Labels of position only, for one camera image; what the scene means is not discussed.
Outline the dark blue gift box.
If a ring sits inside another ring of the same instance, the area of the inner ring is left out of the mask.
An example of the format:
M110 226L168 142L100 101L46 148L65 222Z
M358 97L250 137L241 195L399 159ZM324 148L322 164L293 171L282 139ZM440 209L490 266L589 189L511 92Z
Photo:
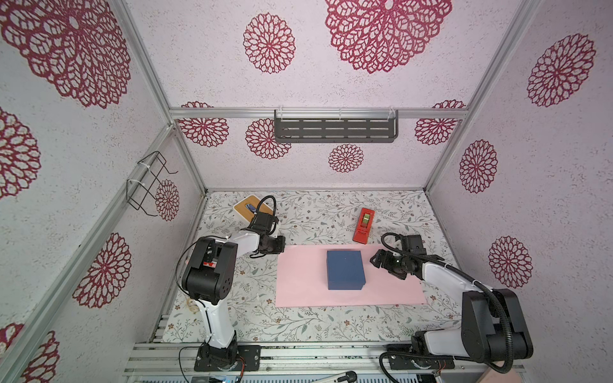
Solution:
M362 290L366 275L360 251L327 252L327 287L329 290Z

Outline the pink wrapping paper sheet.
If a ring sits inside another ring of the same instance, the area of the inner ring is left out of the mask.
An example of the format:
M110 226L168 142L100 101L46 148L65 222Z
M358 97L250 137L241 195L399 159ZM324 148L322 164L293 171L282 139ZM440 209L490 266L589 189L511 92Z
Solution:
M419 280L397 279L376 268L369 258L381 245L292 245L278 256L276 306L386 306L424 305L426 297ZM365 284L359 290L328 288L328 252L358 252L362 256Z

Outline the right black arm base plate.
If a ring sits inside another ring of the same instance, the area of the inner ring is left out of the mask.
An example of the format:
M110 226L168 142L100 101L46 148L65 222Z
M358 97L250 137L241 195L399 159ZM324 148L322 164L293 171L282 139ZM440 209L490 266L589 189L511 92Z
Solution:
M411 345L388 345L386 351L391 370L452 370L456 367L453 359L437 356L422 357L413 351Z

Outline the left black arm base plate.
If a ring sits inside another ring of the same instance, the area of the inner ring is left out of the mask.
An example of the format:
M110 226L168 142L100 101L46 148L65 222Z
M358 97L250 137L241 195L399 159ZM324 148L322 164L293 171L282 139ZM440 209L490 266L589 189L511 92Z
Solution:
M237 346L226 349L203 345L198 349L195 372L252 372L260 369L262 347L259 345Z

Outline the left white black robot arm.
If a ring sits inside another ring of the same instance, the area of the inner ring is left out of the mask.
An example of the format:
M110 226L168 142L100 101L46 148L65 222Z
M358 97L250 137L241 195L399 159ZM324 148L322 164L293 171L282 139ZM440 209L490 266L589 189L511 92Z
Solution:
M199 307L207 330L205 341L212 349L227 350L236 341L226 302L236 261L243 255L283 253L285 237L274 235L278 223L276 216L260 212L228 238L203 236L193 245L180 288Z

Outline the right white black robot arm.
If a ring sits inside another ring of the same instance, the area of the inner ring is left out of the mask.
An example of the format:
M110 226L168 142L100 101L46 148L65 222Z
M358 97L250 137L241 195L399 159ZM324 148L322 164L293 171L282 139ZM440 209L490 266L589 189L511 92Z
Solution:
M402 362L417 369L454 365L457 361L488 366L509 373L517 360L530 359L534 345L517 295L495 289L439 255L427 253L421 236L382 235L383 248L370 263L389 274L406 279L414 276L443 290L461 306L461 323L453 330L417 331L409 346L391 346L378 358L384 375Z

